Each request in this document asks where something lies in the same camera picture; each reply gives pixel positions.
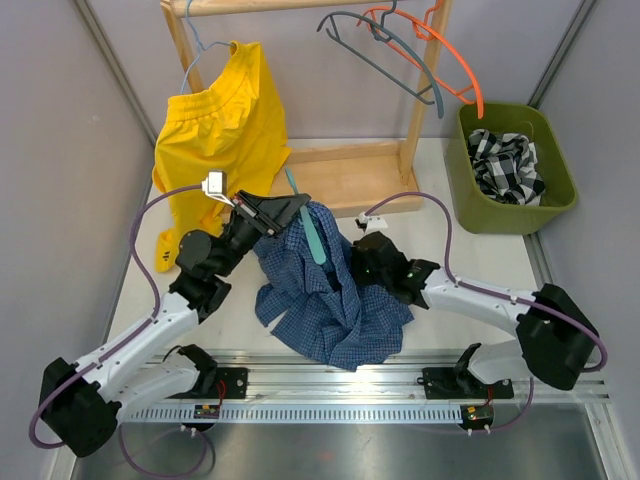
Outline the black white checked shirt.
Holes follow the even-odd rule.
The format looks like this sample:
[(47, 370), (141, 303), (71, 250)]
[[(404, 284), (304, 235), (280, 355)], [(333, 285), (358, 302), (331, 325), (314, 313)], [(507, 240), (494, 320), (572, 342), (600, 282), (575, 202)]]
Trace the black white checked shirt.
[(546, 185), (537, 171), (534, 142), (517, 133), (474, 130), (467, 151), (480, 191), (501, 204), (539, 206)]

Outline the blue checked shirt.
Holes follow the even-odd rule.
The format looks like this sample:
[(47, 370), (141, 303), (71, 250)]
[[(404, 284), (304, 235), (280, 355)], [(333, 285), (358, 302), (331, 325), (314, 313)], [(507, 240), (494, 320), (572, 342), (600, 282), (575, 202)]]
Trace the blue checked shirt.
[(334, 215), (310, 202), (307, 210), (320, 236), (326, 262), (311, 254), (303, 223), (295, 219), (253, 251), (267, 283), (256, 296), (255, 314), (271, 334), (295, 352), (325, 365), (354, 371), (401, 351), (410, 308), (382, 287), (358, 286), (352, 277), (351, 243)]

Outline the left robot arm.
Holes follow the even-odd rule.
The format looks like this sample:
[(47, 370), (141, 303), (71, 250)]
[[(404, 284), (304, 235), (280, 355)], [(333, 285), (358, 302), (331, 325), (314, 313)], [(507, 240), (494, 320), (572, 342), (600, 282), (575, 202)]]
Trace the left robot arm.
[(132, 413), (177, 394), (208, 396), (216, 361), (188, 345), (157, 367), (146, 368), (162, 347), (211, 317), (231, 290), (225, 277), (263, 237), (273, 237), (310, 202), (308, 194), (260, 197), (244, 190), (228, 199), (231, 216), (220, 235), (194, 229), (179, 242), (180, 273), (166, 293), (155, 291), (152, 310), (111, 341), (74, 362), (63, 358), (44, 370), (29, 438), (43, 421), (79, 458), (99, 450)]

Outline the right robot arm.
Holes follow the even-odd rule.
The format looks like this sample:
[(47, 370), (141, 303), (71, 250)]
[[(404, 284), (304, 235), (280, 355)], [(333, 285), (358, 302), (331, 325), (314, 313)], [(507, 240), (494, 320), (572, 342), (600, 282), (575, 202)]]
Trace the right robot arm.
[(357, 284), (380, 286), (405, 305), (453, 312), (511, 335), (498, 344), (471, 344), (454, 366), (428, 379), (430, 398), (482, 398), (528, 377), (570, 391), (597, 346), (593, 324), (554, 284), (539, 291), (475, 285), (435, 262), (407, 259), (380, 232), (352, 244), (351, 272)]

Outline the teal hanger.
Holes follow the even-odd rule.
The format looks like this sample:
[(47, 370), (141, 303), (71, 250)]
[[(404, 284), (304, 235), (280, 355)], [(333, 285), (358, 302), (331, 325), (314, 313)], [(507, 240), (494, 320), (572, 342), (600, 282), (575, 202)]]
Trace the teal hanger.
[[(294, 178), (294, 174), (289, 167), (285, 168), (285, 174), (289, 186), (292, 188), (295, 194), (298, 194), (299, 190)], [(313, 224), (310, 213), (306, 206), (303, 206), (300, 209), (300, 216), (311, 256), (317, 265), (323, 266), (327, 261), (327, 256), (322, 246), (318, 231)]]

